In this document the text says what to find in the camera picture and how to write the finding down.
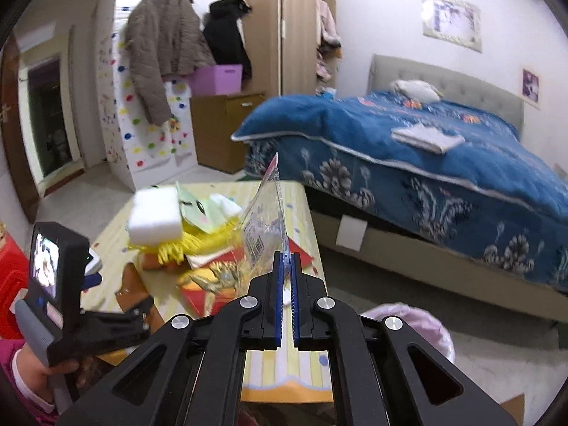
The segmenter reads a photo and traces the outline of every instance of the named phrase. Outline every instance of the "door handle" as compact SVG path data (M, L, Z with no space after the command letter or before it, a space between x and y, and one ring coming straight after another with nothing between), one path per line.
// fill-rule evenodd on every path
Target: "door handle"
M0 123L8 123L8 110L10 109L12 109L12 107L2 104L2 110L0 111Z

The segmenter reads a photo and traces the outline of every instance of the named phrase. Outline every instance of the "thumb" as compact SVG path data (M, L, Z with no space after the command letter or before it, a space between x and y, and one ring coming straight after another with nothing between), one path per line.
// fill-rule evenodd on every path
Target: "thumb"
M49 374L73 373L79 369L79 362L76 360L66 360L49 369Z

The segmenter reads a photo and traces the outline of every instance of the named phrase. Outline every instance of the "striped tablecloth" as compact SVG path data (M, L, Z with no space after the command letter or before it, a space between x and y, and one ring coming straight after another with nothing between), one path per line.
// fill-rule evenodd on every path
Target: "striped tablecloth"
M193 184L188 189L197 197L218 192L246 207L254 197L258 182ZM285 207L286 230L306 253L314 258L305 273L323 278L322 261L313 231L310 209L302 185L281 182ZM114 293L120 288L124 265L135 262L136 252L126 248L129 241L126 224L132 200L114 217L93 243L103 261L103 282L82 294L81 305L88 310L120 311ZM175 286L176 276L141 271L140 275L165 321L178 313L195 316ZM293 347L291 310L284 309L282 347L277 351L248 351L242 383L242 400L250 402L332 402L331 378L327 352L299 352Z

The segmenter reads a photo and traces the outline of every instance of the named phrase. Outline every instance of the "bed frame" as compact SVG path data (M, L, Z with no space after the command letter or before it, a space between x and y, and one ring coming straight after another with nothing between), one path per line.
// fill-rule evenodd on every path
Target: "bed frame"
M368 90L389 89L390 82L397 79L428 82L445 99L495 113L522 135L524 102L512 93L442 67L374 55ZM460 295L568 323L568 296L552 287L513 277L416 236L372 227L367 228L360 251L349 250L335 244L340 219L315 210L312 219L317 242L332 250Z

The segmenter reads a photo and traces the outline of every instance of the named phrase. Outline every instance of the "hand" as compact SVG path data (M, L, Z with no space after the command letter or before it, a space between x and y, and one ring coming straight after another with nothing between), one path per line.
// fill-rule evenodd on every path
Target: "hand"
M61 362L55 367L46 367L25 343L16 359L18 372L25 385L48 403L53 403L53 392L48 384L48 377L53 374L67 374L79 368L76 360Z

